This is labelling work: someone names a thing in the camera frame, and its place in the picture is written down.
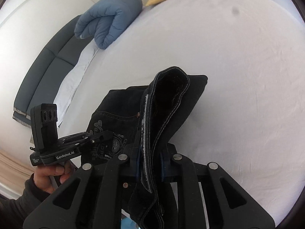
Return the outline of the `left forearm dark sleeve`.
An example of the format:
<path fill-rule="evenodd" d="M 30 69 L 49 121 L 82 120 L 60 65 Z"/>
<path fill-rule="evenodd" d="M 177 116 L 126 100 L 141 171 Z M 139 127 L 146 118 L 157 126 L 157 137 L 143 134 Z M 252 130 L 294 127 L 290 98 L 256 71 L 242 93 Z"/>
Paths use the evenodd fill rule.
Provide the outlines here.
<path fill-rule="evenodd" d="M 49 176 L 33 173 L 18 199 L 1 198 L 1 228 L 22 228 L 26 217 L 49 197 L 47 189 L 53 191 Z"/>

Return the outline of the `left hand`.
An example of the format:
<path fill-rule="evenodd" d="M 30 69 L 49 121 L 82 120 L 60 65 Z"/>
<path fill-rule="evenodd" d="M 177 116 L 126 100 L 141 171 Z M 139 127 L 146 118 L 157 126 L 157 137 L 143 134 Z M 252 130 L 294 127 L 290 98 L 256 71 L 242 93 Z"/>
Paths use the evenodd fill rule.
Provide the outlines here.
<path fill-rule="evenodd" d="M 64 166 L 60 164 L 45 166 L 42 164 L 35 168 L 33 180 L 37 188 L 51 194 L 55 191 L 51 177 L 59 177 L 59 182 L 63 184 L 74 172 L 75 167 L 70 160 Z"/>

